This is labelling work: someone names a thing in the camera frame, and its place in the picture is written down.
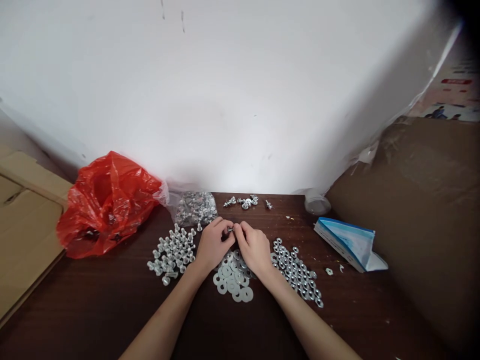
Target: dark wooden tabletop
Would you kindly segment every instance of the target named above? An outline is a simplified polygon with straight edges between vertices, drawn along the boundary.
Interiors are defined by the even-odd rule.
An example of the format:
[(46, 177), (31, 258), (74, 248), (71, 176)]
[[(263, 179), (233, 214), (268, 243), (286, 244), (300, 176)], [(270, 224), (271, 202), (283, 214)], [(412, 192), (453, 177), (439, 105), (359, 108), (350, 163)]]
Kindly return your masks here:
[[(318, 274), (324, 308), (307, 303), (362, 358), (449, 357), (388, 271), (358, 273), (314, 232), (316, 218), (305, 212), (302, 196), (259, 195), (272, 203), (272, 210), (264, 202), (248, 210), (238, 204), (222, 207), (239, 195), (247, 197), (214, 194), (219, 215), (261, 229), (270, 245), (280, 237), (289, 250), (298, 247), (299, 257)], [(0, 359), (117, 359), (177, 283), (163, 286), (147, 267), (158, 238), (172, 228), (170, 214), (157, 206), (137, 234), (109, 253), (61, 259), (0, 329)], [(282, 310), (259, 280), (250, 282), (253, 300), (236, 303), (228, 293), (218, 293), (212, 276), (193, 300), (174, 359), (306, 358)]]

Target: forearm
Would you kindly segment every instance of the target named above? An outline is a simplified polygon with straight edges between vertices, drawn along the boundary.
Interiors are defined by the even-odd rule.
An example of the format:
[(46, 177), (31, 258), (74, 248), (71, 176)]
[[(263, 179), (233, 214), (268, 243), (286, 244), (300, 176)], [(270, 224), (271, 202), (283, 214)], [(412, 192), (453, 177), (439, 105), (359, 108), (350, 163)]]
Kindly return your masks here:
[(310, 360), (360, 359), (352, 348), (298, 296), (280, 272), (272, 267), (259, 275), (275, 297)]
[(190, 305), (206, 271), (193, 262), (178, 284), (136, 336), (121, 360), (170, 359)]

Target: cardboard box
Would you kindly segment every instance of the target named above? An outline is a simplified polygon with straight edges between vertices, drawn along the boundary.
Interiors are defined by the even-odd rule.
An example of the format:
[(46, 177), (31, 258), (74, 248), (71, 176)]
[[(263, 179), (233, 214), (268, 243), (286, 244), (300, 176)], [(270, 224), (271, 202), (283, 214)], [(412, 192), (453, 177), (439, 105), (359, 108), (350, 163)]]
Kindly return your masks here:
[(71, 186), (0, 144), (0, 328), (63, 255), (55, 228)]
[(326, 195), (343, 221), (375, 229), (373, 250), (454, 349), (478, 307), (479, 144), (480, 123), (404, 118), (371, 167), (347, 170)]

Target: plastic container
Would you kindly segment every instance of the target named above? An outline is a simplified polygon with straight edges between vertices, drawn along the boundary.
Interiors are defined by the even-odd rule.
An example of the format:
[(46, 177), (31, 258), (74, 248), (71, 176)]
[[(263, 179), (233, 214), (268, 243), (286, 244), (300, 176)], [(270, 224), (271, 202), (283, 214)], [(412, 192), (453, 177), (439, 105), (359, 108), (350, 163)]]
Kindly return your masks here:
[(317, 189), (310, 188), (305, 193), (305, 210), (313, 215), (322, 216), (332, 209), (332, 205)]

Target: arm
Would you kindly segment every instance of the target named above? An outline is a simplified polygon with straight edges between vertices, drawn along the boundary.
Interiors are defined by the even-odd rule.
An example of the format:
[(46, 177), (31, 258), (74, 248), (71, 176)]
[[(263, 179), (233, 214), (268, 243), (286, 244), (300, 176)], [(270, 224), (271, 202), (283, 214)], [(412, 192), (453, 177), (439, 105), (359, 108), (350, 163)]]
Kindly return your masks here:
[(355, 351), (297, 295), (280, 271), (272, 266), (270, 242), (265, 234), (261, 230), (253, 229), (245, 221), (241, 225), (235, 224), (233, 228), (243, 259), (282, 308), (308, 357), (322, 360), (360, 359)]
[(196, 260), (186, 268), (178, 284), (125, 350), (120, 360), (170, 359), (197, 290), (235, 242), (233, 233), (222, 242), (222, 233), (232, 226), (231, 221), (218, 217), (205, 227), (196, 252)]

